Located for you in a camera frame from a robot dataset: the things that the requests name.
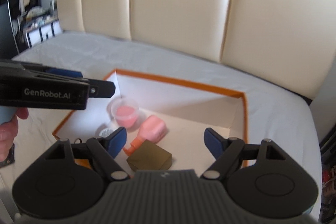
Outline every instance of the bed sheet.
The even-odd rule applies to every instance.
[[[249,142],[273,139],[315,179],[321,193],[321,160],[310,109],[299,96],[241,71],[138,42],[66,32],[19,55],[16,60],[79,70],[102,79],[114,68],[186,79],[244,91],[248,98]],[[68,114],[64,110],[30,109],[15,139],[16,163],[0,169],[0,198],[10,215],[10,190],[15,179],[55,140],[51,133]],[[311,212],[318,219],[319,198]]]

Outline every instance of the headboard panel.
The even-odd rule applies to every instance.
[[[313,99],[336,51],[336,0],[57,0],[64,30],[149,42]]]

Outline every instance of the red object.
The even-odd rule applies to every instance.
[[[331,173],[328,170],[322,172],[322,182],[327,182],[331,179]]]

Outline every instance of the transparent plastic cup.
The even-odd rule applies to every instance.
[[[138,103],[127,97],[115,99],[111,105],[111,114],[119,126],[131,128],[139,117]]]

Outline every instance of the leather headboard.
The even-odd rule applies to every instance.
[[[149,42],[313,99],[336,51],[336,0],[57,0],[64,30]]]

